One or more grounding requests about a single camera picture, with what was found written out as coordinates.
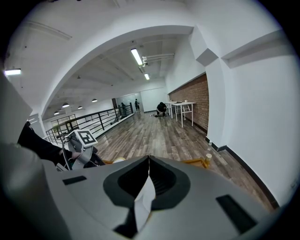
fluorescent light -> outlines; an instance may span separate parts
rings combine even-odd
[[[137,52],[137,49],[136,48],[131,49],[131,53],[133,54],[135,60],[137,61],[137,64],[138,65],[143,65],[143,62],[142,62],[142,60],[140,58],[139,53]]]
[[[64,103],[63,105],[62,105],[62,107],[69,107],[70,105],[68,104],[68,103]]]
[[[17,74],[21,74],[21,69],[18,68],[18,69],[8,69],[8,70],[5,70],[5,75],[8,76],[8,75],[17,75]]]

gray wood plank floor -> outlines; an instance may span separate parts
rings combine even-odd
[[[176,122],[175,116],[173,119],[170,116],[155,118],[151,114],[152,112],[137,112],[101,135],[95,146],[98,149],[97,154],[107,161],[118,157],[129,159],[145,155],[182,161],[205,155],[208,144],[202,130],[192,127],[187,120],[181,128],[181,120]],[[256,182],[226,150],[212,152],[212,171],[244,189],[267,210],[273,210]]]

black metal railing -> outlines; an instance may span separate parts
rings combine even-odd
[[[47,138],[51,143],[62,144],[64,136],[76,129],[88,129],[94,134],[98,131],[104,131],[105,128],[108,128],[132,113],[133,108],[130,103],[128,106],[119,105],[117,108],[84,115],[49,129],[46,131]]]

brick wall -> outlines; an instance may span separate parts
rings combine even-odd
[[[206,74],[194,79],[169,94],[170,100],[188,100],[194,104],[194,122],[202,128],[208,128],[209,95]],[[186,117],[192,119],[192,114],[187,113]]]

black rectangular slot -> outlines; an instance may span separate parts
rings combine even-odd
[[[239,206],[229,195],[216,198],[224,212],[230,218],[240,234],[248,231],[256,225],[256,222]]]
[[[76,183],[76,182],[81,182],[83,180],[86,180],[86,177],[78,176],[78,177],[74,177],[74,178],[64,179],[63,182],[64,182],[65,185],[69,185],[69,184],[73,184],[73,183]]]

